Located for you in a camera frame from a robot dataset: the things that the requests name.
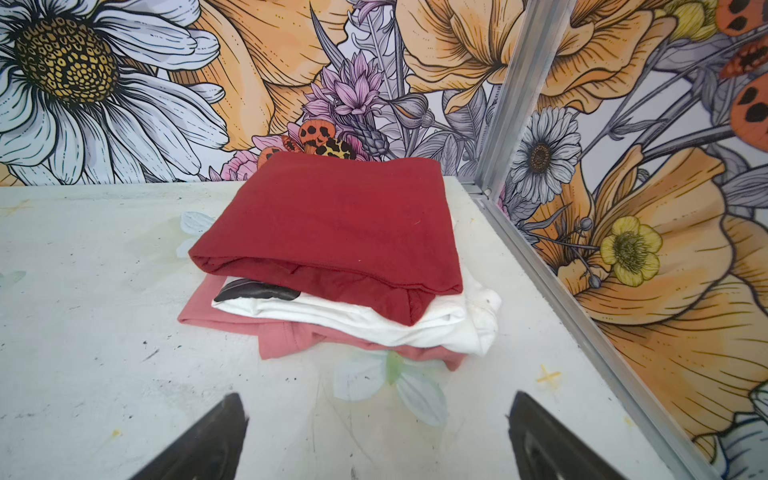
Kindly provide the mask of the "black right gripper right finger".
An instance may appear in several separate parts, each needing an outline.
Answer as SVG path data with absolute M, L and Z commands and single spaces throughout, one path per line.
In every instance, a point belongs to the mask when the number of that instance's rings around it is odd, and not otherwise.
M 521 479 L 625 479 L 529 394 L 516 392 L 507 419 Z

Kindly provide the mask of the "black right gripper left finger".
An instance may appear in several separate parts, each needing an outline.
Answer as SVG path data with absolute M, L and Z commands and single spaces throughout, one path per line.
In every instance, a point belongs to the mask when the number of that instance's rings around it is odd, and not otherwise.
M 230 393 L 131 479 L 232 480 L 248 422 L 240 395 Z

